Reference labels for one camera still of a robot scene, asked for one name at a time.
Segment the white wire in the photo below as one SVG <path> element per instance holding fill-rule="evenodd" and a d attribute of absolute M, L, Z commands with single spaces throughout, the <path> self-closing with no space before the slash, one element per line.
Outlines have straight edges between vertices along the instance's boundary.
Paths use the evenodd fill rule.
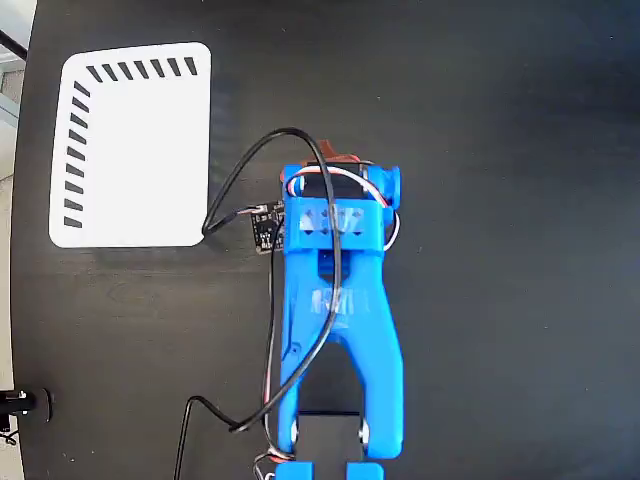
<path fill-rule="evenodd" d="M 396 238 L 398 238 L 398 232 L 400 232 L 400 215 L 398 215 L 398 212 L 393 212 L 393 214 L 395 215 L 395 220 L 393 222 L 393 233 L 391 234 L 391 238 L 389 239 L 387 244 L 384 246 L 385 252 L 393 246 Z"/>
<path fill-rule="evenodd" d="M 260 470 L 260 460 L 267 457 L 267 453 L 261 453 L 256 458 L 253 459 L 253 473 L 258 478 L 258 480 L 266 480 L 265 476 L 262 474 L 262 470 Z"/>
<path fill-rule="evenodd" d="M 247 207 L 243 210 L 238 210 L 238 215 L 246 215 L 247 213 L 262 213 L 264 212 L 263 207 Z"/>
<path fill-rule="evenodd" d="M 295 186 L 296 180 L 298 178 L 300 178 L 300 186 L 304 186 L 304 177 L 300 177 L 300 175 L 304 175 L 305 173 L 320 173 L 320 167 L 303 167 L 296 172 L 296 176 L 289 180 L 289 184 L 287 185 L 287 191 L 292 197 L 296 196 Z M 329 173 L 344 175 L 351 178 L 352 180 L 358 182 L 362 186 L 362 188 L 369 192 L 373 196 L 373 198 L 375 198 L 376 201 L 380 203 L 384 208 L 387 208 L 389 206 L 385 198 L 382 196 L 382 193 L 380 193 L 380 190 L 378 190 L 370 181 L 356 175 L 355 173 L 350 172 L 349 170 L 344 170 L 343 168 L 338 167 L 329 167 Z M 400 215 L 398 215 L 398 213 L 395 211 L 393 212 L 393 215 L 395 217 L 395 220 L 393 222 L 393 233 L 391 234 L 391 238 L 389 239 L 389 241 L 384 246 L 385 252 L 393 246 L 396 238 L 398 238 L 398 233 L 400 232 Z"/>
<path fill-rule="evenodd" d="M 292 197 L 296 196 L 296 190 L 295 190 L 296 179 L 300 175 L 304 175 L 305 173 L 320 173 L 320 167 L 314 167 L 314 166 L 303 167 L 296 172 L 296 176 L 293 177 L 289 181 L 289 184 L 287 185 L 287 191 L 289 192 L 289 195 L 291 195 Z M 373 183 L 362 178 L 360 175 L 356 175 L 355 173 L 350 172 L 349 170 L 345 170 L 343 168 L 338 168 L 338 167 L 329 167 L 329 173 L 335 173 L 337 175 L 344 175 L 345 177 L 349 177 L 353 181 L 358 182 L 360 186 L 363 189 L 365 189 L 367 192 L 369 192 L 371 196 L 373 196 L 373 198 L 375 198 L 376 201 L 379 204 L 381 204 L 384 208 L 387 208 L 389 206 L 385 198 L 382 196 L 382 193 L 380 193 L 380 190 L 378 190 Z"/>
<path fill-rule="evenodd" d="M 273 455 L 274 457 L 281 458 L 282 460 L 287 460 L 288 461 L 288 460 L 292 459 L 291 455 L 287 455 L 286 453 L 278 450 L 274 445 L 271 445 L 269 447 L 269 449 L 267 450 L 267 453 L 269 455 Z"/>

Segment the circuit board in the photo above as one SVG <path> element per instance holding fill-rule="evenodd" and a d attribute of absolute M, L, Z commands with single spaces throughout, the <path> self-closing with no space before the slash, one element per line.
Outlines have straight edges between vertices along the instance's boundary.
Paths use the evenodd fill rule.
<path fill-rule="evenodd" d="M 278 224 L 284 219 L 284 202 L 270 202 L 257 205 L 257 212 L 251 214 L 253 239 L 256 242 L 256 252 L 260 255 L 271 253 L 271 238 Z M 284 227 L 280 227 L 276 239 L 276 251 L 284 248 Z"/>

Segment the black table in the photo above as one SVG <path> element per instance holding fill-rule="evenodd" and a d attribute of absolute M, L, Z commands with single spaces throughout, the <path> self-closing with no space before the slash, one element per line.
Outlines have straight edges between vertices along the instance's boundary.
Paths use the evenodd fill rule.
<path fill-rule="evenodd" d="M 385 282 L 406 440 L 388 478 L 636 478 L 639 23 L 631 1 L 39 2 L 12 332 L 16 382 L 49 387 L 56 412 L 21 424 L 27 478 L 169 478 L 188 395 L 236 416 L 258 402 L 268 262 L 246 223 L 195 248 L 74 251 L 48 237 L 62 64 L 178 41 L 214 57 L 217 180 L 285 125 L 402 168 Z M 270 146 L 229 208 L 276 198 L 281 165 L 307 155 Z M 344 358 L 322 360 L 312 373 L 328 390 L 309 401 L 353 403 L 353 372 L 327 367 Z M 259 429 L 230 436 L 199 412 L 185 478 L 251 478 L 263 446 Z"/>

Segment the blue 3d-printed part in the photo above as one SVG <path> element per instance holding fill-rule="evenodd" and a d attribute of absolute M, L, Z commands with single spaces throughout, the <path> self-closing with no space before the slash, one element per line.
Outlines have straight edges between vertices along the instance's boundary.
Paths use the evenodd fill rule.
<path fill-rule="evenodd" d="M 333 269 L 327 200 L 292 197 L 286 190 L 287 183 L 300 168 L 300 165 L 288 165 L 284 170 L 286 273 L 281 383 L 289 378 L 316 341 L 328 315 L 332 290 L 323 278 L 323 275 L 330 278 Z M 365 396 L 364 420 L 369 430 L 366 453 L 369 458 L 383 459 L 400 454 L 404 434 L 402 354 L 382 283 L 385 227 L 393 223 L 394 210 L 400 205 L 400 170 L 368 166 L 367 178 L 390 206 L 384 208 L 373 198 L 336 199 L 337 223 L 342 235 L 343 283 L 338 314 L 328 341 L 342 344 L 351 356 Z M 292 426 L 298 413 L 302 380 L 287 392 L 279 407 L 278 444 L 287 452 L 294 449 Z M 278 468 L 304 470 L 304 475 L 297 471 L 297 480 L 311 475 L 310 467 L 296 466 L 296 463 Z M 370 470 L 358 476 L 359 464 L 354 465 L 354 480 L 381 478 L 375 467 L 361 467 Z M 284 474 L 277 478 L 293 479 Z"/>
<path fill-rule="evenodd" d="M 310 462 L 281 463 L 276 467 L 276 479 L 313 480 L 313 464 Z M 347 463 L 346 480 L 384 480 L 384 471 L 377 463 Z"/>

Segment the black tabletop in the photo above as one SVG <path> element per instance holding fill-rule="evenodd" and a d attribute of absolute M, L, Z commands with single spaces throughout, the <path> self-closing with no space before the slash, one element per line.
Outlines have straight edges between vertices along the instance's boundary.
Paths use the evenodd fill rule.
<path fill-rule="evenodd" d="M 213 57 L 212 185 L 288 125 L 402 169 L 384 278 L 406 438 L 388 478 L 636 478 L 639 23 L 634 2 L 39 2 L 12 333 L 16 382 L 48 387 L 56 412 L 21 424 L 27 478 L 168 479 L 190 394 L 235 416 L 258 402 L 268 259 L 246 222 L 193 248 L 62 250 L 48 236 L 64 61 L 184 41 Z M 277 198 L 281 166 L 307 156 L 270 146 L 227 206 Z M 353 372 L 334 357 L 313 372 L 321 398 L 307 395 L 337 408 Z M 254 430 L 198 412 L 185 478 L 251 478 Z"/>

